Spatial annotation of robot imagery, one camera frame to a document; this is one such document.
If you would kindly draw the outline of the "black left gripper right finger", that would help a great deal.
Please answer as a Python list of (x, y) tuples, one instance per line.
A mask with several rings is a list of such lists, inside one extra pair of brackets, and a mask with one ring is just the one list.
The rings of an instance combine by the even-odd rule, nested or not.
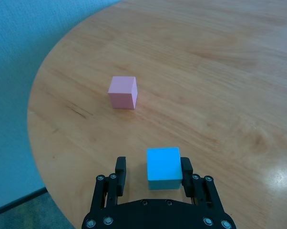
[(181, 157), (181, 168), (185, 195), (191, 199), (192, 204), (203, 209), (224, 211), (214, 179), (193, 173), (192, 164), (187, 157)]

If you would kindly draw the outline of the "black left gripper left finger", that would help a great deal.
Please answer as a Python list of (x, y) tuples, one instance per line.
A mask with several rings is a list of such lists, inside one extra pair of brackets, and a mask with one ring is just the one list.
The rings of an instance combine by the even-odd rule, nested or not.
[(118, 197), (123, 196), (126, 180), (126, 157), (117, 158), (115, 172), (108, 177), (98, 175), (92, 197), (90, 211), (113, 208), (118, 205)]

